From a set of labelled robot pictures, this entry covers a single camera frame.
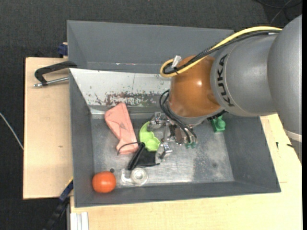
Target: pink cloth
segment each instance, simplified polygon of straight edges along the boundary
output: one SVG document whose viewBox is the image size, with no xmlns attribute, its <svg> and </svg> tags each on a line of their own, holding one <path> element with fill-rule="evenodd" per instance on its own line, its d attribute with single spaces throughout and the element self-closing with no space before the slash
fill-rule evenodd
<svg viewBox="0 0 307 230">
<path fill-rule="evenodd" d="M 105 121 L 114 135 L 119 139 L 116 149 L 119 150 L 125 144 L 137 142 L 130 116 L 125 103 L 119 103 L 106 111 Z M 120 149 L 120 154 L 134 153 L 138 144 L 126 145 Z"/>
</svg>

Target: wooden table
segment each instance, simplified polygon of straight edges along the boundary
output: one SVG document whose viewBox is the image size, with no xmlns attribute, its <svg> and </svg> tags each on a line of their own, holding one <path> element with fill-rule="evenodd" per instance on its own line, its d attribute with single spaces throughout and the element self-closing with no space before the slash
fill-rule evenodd
<svg viewBox="0 0 307 230">
<path fill-rule="evenodd" d="M 58 197 L 72 177 L 68 82 L 35 88 L 36 69 L 67 59 L 26 59 L 24 199 Z M 67 70 L 47 79 L 67 76 Z M 261 118 L 281 193 L 75 208 L 90 230 L 302 229 L 302 166 L 277 115 Z"/>
</svg>

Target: gray carpet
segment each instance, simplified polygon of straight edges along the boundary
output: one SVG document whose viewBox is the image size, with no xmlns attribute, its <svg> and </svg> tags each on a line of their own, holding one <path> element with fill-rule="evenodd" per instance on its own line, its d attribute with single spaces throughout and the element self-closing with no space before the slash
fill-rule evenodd
<svg viewBox="0 0 307 230">
<path fill-rule="evenodd" d="M 301 7 L 281 12 L 273 25 L 284 26 Z M 59 57 L 66 20 L 240 30 L 269 24 L 279 11 L 252 0 L 0 0 L 0 112 L 23 140 L 24 57 Z M 0 119 L 0 230 L 42 229 L 56 207 L 55 199 L 22 200 L 22 171 L 23 151 Z"/>
</svg>

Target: wooden board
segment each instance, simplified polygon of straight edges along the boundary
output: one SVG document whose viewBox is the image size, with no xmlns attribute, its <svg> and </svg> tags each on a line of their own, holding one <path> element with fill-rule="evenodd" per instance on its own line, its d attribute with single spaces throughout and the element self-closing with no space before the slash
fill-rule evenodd
<svg viewBox="0 0 307 230">
<path fill-rule="evenodd" d="M 24 199 L 58 197 L 72 178 L 68 81 L 33 87 L 36 69 L 67 59 L 26 59 L 24 96 Z M 46 79 L 68 70 L 46 74 Z"/>
</svg>

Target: orange ball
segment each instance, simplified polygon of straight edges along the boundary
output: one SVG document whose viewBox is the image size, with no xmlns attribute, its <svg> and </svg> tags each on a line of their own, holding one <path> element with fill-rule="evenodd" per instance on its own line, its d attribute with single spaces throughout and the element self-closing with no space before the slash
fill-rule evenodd
<svg viewBox="0 0 307 230">
<path fill-rule="evenodd" d="M 102 171 L 93 176 L 93 189 L 98 193 L 109 193 L 116 187 L 116 177 L 110 171 Z"/>
</svg>

